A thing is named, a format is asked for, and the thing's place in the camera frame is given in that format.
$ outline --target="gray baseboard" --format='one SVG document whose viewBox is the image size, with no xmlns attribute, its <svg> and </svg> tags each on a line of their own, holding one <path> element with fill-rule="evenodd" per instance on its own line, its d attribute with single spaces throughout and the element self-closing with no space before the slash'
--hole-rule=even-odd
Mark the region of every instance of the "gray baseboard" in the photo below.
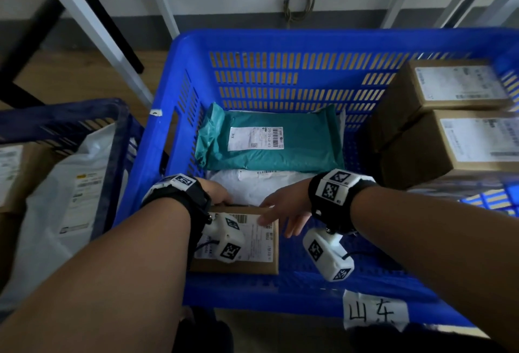
<svg viewBox="0 0 519 353">
<path fill-rule="evenodd" d="M 484 8 L 472 8 L 462 22 L 470 24 L 481 15 Z M 393 27 L 427 28 L 431 27 L 441 8 L 403 9 L 399 12 Z M 303 22 L 291 25 L 293 29 L 347 29 L 379 28 L 386 10 L 317 11 L 311 13 Z M 176 15 L 180 32 L 203 28 L 241 28 L 241 29 L 285 29 L 287 24 L 281 13 L 252 14 L 208 14 Z M 116 25 L 134 50 L 167 50 L 171 37 L 160 15 L 114 17 Z M 28 21 L 0 21 L 0 55 L 5 55 L 23 35 Z M 512 15 L 506 26 L 519 27 L 518 11 Z M 52 29 L 41 46 L 44 50 L 92 50 L 94 44 L 71 18 L 62 18 Z"/>
</svg>

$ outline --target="black wrist strap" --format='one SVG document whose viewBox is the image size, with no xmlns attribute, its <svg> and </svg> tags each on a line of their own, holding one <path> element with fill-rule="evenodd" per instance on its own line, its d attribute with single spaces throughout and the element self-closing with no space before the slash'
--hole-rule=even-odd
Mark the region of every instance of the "black wrist strap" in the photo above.
<svg viewBox="0 0 519 353">
<path fill-rule="evenodd" d="M 142 203 L 141 208 L 151 203 L 153 200 L 165 197 L 177 200 L 182 204 L 189 213 L 189 218 L 191 219 L 191 232 L 189 233 L 189 243 L 187 246 L 187 270 L 189 270 L 191 267 L 191 261 L 195 255 L 198 241 L 202 238 L 202 231 L 208 221 L 209 215 L 204 214 L 203 210 L 199 210 L 198 206 L 193 204 L 193 200 L 186 194 L 186 192 L 182 192 L 181 190 L 171 192 L 171 188 L 169 187 L 154 190 L 153 193 Z"/>
<path fill-rule="evenodd" d="M 356 232 L 355 226 L 351 221 L 351 204 L 359 192 L 367 187 L 378 185 L 371 180 L 361 179 L 348 189 L 344 203 L 338 205 L 315 194 L 321 179 L 327 174 L 328 172 L 316 175 L 308 185 L 308 198 L 312 204 L 312 216 L 327 225 L 331 232 L 338 232 L 342 235 Z"/>
</svg>

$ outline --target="wooden floor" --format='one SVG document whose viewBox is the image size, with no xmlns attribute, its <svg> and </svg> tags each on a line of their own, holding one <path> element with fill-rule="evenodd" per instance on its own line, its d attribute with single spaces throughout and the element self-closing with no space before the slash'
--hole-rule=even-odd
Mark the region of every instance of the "wooden floor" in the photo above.
<svg viewBox="0 0 519 353">
<path fill-rule="evenodd" d="M 167 51 L 137 52 L 145 67 L 141 78 L 153 94 L 167 54 Z M 146 124 L 148 110 L 99 51 L 39 51 L 15 82 L 46 104 L 119 97 L 130 106 L 137 120 Z"/>
</svg>

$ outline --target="basket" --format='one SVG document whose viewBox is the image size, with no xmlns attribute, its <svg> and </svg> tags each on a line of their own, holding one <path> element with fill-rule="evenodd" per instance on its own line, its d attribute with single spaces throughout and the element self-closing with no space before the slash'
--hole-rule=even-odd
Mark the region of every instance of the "basket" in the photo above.
<svg viewBox="0 0 519 353">
<path fill-rule="evenodd" d="M 114 122 L 114 140 L 91 240 L 112 227 L 121 184 L 132 169 L 144 128 L 130 114 L 129 107 L 117 98 L 0 112 L 0 144 L 35 141 L 50 145 L 64 156 L 77 151 L 88 134 Z"/>
<path fill-rule="evenodd" d="M 504 28 L 425 30 L 202 30 L 175 39 L 116 222 L 138 207 L 159 178 L 173 113 L 178 126 L 166 174 L 203 176 L 195 162 L 197 129 L 209 105 L 225 109 L 306 113 L 328 104 L 346 110 L 346 168 L 360 171 L 355 133 L 410 59 L 488 58 L 519 100 L 519 32 Z M 514 213 L 515 188 L 467 200 Z M 412 322 L 470 325 L 468 320 L 390 259 L 360 256 L 351 277 L 323 280 L 302 237 L 280 237 L 279 275 L 189 274 L 187 305 L 342 317 L 344 290 L 407 302 Z M 377 251 L 362 237 L 345 237 L 348 251 Z"/>
</svg>

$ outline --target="teal plastic mailer bag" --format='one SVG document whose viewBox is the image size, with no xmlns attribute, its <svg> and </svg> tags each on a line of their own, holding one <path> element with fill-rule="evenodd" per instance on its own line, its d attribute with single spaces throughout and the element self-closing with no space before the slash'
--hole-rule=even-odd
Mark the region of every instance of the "teal plastic mailer bag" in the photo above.
<svg viewBox="0 0 519 353">
<path fill-rule="evenodd" d="M 322 172 L 344 168 L 335 108 L 255 113 L 209 107 L 195 158 L 207 170 Z"/>
</svg>

